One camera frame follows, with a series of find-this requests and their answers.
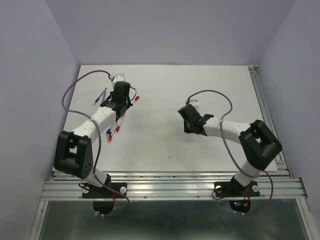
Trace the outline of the light blue pen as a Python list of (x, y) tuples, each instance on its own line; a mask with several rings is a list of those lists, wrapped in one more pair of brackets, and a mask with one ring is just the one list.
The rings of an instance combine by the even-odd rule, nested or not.
[(104, 102), (109, 96), (110, 96), (110, 92), (108, 90), (105, 90), (102, 95), (102, 102)]

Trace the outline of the blue gel pen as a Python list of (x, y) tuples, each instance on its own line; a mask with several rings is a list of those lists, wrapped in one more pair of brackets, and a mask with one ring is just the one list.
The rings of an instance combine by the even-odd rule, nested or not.
[(96, 98), (96, 100), (94, 101), (93, 105), (96, 105), (99, 100), (101, 99), (101, 97), (106, 93), (107, 88), (104, 88), (103, 91), (101, 92), (101, 94)]

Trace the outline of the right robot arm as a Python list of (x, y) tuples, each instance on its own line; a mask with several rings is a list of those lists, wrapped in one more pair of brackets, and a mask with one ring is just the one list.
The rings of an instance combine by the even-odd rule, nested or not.
[(238, 172), (230, 181), (231, 192), (242, 195), (248, 190), (248, 185), (266, 170), (269, 164), (280, 154), (283, 146), (262, 120), (252, 123), (223, 121), (222, 119), (205, 114), (203, 116), (192, 104), (186, 104), (178, 110), (183, 119), (184, 132), (206, 137), (222, 139), (227, 152), (231, 155), (227, 140), (241, 145), (246, 161), (242, 166), (232, 161)]

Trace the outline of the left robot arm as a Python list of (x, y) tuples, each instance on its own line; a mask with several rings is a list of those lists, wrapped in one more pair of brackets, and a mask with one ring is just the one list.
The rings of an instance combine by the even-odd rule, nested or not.
[(130, 99), (131, 84), (117, 81), (110, 96), (96, 112), (72, 131), (62, 131), (57, 138), (54, 168), (84, 180), (100, 197), (111, 193), (111, 177), (97, 169), (93, 156), (93, 143), (98, 141), (97, 158), (102, 147), (102, 133), (116, 124), (133, 104)]

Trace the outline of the red cap marker middle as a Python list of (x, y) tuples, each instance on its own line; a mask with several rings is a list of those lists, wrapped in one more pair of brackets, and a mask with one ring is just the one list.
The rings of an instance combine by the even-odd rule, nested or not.
[(117, 125), (116, 125), (116, 128), (115, 128), (115, 132), (118, 133), (124, 120), (126, 119), (126, 116), (123, 115), (118, 121), (117, 121)]

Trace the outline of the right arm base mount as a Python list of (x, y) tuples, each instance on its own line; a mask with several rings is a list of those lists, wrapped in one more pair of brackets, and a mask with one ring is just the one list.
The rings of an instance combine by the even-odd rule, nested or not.
[(214, 183), (212, 195), (217, 199), (259, 197), (260, 190), (256, 181), (252, 181), (248, 186), (242, 186), (237, 182), (220, 181)]

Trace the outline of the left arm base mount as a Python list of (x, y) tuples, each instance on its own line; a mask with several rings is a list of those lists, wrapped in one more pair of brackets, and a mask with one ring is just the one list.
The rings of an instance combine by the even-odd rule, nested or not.
[[(97, 187), (86, 182), (79, 183), (78, 186), (82, 189), (83, 199), (111, 199), (113, 197), (113, 192), (104, 187)], [(127, 186), (126, 182), (113, 182), (110, 188), (120, 192), (122, 187), (127, 188)]]

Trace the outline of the right side aluminium rail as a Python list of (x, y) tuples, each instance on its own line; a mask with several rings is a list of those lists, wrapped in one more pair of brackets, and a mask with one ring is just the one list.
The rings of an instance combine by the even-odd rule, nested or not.
[[(248, 71), (251, 77), (251, 81), (254, 87), (254, 91), (257, 97), (257, 101), (259, 104), (259, 108), (262, 114), (263, 121), (266, 123), (266, 125), (269, 127), (271, 132), (274, 134), (275, 137), (278, 138), (272, 116), (270, 114), (260, 81), (258, 77), (258, 71), (257, 71), (257, 66), (256, 65), (249, 65), (248, 66)], [(285, 161), (285, 157), (283, 153), (281, 152), (276, 158), (275, 158), (275, 164), (277, 167), (277, 172), (273, 173), (273, 176), (286, 176), (286, 177), (291, 177), (290, 172), (287, 167), (287, 163)]]

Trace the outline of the aluminium rail frame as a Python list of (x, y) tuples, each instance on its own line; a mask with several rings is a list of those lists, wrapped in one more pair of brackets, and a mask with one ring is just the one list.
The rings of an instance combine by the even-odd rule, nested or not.
[(233, 213), (227, 199), (215, 200), (217, 182), (230, 172), (112, 172), (127, 183), (116, 201), (119, 217), (95, 215), (79, 180), (54, 172), (43, 185), (32, 240), (316, 240), (301, 179), (285, 171), (258, 179), (254, 215)]

